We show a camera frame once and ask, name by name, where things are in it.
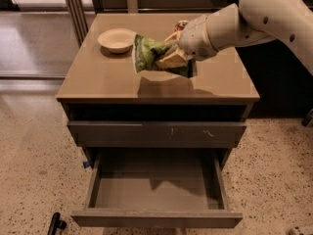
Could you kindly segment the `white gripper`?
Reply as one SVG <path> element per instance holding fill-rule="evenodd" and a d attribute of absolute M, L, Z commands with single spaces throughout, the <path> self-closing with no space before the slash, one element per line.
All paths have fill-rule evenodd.
<path fill-rule="evenodd" d="M 191 20 L 182 32 L 176 30 L 170 34 L 164 42 L 166 44 L 178 44 L 177 48 L 170 54 L 166 54 L 156 60 L 156 65 L 165 69 L 185 67 L 193 58 L 196 61 L 204 61 L 217 55 L 218 51 L 213 47 L 208 33 L 208 16 L 201 15 Z"/>

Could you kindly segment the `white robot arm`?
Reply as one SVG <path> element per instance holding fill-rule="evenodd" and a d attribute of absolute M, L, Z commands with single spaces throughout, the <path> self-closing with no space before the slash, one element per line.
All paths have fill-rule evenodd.
<path fill-rule="evenodd" d="M 313 74 L 313 12 L 302 0 L 239 0 L 211 15 L 199 16 L 166 42 L 171 48 L 156 60 L 162 69 L 203 61 L 229 47 L 278 39 Z"/>

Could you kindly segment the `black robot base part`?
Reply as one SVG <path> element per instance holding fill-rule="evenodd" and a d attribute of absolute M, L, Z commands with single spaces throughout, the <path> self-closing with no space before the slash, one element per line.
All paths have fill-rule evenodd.
<path fill-rule="evenodd" d="M 55 212 L 52 215 L 47 235 L 61 235 L 66 228 L 67 223 L 61 219 L 61 214 L 59 212 Z"/>

